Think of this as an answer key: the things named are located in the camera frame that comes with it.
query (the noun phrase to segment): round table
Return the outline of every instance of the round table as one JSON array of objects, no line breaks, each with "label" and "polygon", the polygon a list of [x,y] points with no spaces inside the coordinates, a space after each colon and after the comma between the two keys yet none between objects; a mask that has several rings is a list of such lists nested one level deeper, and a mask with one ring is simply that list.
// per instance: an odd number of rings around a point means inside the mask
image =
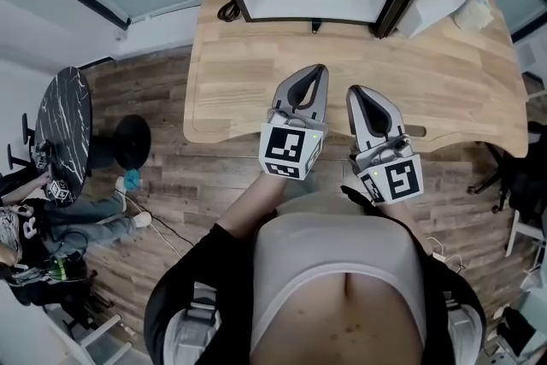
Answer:
[{"label": "round table", "polygon": [[84,187],[91,142],[91,96],[77,68],[64,68],[45,91],[36,122],[36,145],[51,143],[55,179],[67,183],[75,201]]}]

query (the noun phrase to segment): floor plank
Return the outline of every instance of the floor plank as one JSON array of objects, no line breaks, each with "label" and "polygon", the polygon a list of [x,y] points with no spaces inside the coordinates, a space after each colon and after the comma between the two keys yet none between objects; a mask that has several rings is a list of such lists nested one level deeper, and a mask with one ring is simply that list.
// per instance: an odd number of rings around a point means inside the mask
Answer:
[{"label": "floor plank", "polygon": [[[141,114],[151,126],[152,151],[141,169],[142,185],[133,197],[165,225],[196,243],[218,216],[256,178],[259,135],[251,134],[219,144],[193,144],[182,132],[184,96],[190,48],[108,62],[87,69],[92,87],[94,132],[109,133],[124,115]],[[543,102],[532,103],[533,118],[547,121]],[[346,157],[351,138],[330,135],[315,165],[315,177],[324,191],[339,191],[340,184],[362,190]],[[533,258],[530,241],[521,239],[515,253],[505,258],[512,212],[494,215],[497,186],[480,195],[466,193],[491,173],[495,162],[484,145],[459,144],[422,156],[426,193],[413,199],[420,226],[439,240],[447,256],[460,254],[469,280],[489,318],[518,296],[523,270]],[[108,195],[121,169],[95,171],[85,195]],[[164,224],[157,231],[180,253],[190,245]],[[116,334],[142,351],[144,307],[156,282],[178,260],[177,254],[153,228],[138,231],[120,243],[90,249],[86,259],[98,271],[95,291],[112,300],[111,313],[119,313],[136,334]]]}]

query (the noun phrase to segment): jeans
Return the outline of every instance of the jeans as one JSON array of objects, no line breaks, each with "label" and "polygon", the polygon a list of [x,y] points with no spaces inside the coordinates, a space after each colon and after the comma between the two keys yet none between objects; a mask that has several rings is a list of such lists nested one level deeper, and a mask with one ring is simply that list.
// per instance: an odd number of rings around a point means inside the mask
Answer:
[{"label": "jeans", "polygon": [[[96,203],[77,200],[66,208],[46,203],[45,218],[50,223],[50,234],[43,237],[44,246],[52,256],[69,256],[83,252],[94,243],[107,244],[135,229],[135,221],[122,210],[121,197],[114,194]],[[103,224],[96,222],[117,215]]]}]

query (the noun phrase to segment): wooden desk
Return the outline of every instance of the wooden desk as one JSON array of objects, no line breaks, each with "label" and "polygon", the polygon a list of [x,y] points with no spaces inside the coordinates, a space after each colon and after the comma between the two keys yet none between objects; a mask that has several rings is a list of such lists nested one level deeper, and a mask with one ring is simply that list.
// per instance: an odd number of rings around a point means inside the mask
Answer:
[{"label": "wooden desk", "polygon": [[514,156],[527,151],[526,91],[499,10],[480,34],[444,19],[420,35],[373,38],[364,26],[307,22],[225,23],[229,0],[203,0],[185,102],[184,133],[214,143],[260,131],[278,84],[298,69],[323,63],[330,72],[326,121],[350,135],[345,94],[374,88],[403,113],[418,151],[485,141]]}]

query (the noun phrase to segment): white sneaker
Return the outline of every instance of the white sneaker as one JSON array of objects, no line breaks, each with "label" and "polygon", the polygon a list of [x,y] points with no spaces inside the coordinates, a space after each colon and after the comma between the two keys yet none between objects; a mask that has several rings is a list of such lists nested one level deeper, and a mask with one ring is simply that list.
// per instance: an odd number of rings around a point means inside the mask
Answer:
[{"label": "white sneaker", "polygon": [[127,189],[126,189],[126,185],[124,183],[123,177],[118,177],[118,179],[116,180],[115,188],[116,188],[116,193],[121,198],[121,203],[123,206],[121,211],[124,212],[127,210],[127,200],[126,200]]},{"label": "white sneaker", "polygon": [[136,228],[147,227],[152,223],[152,215],[147,211],[142,211],[133,220],[135,221]]}]

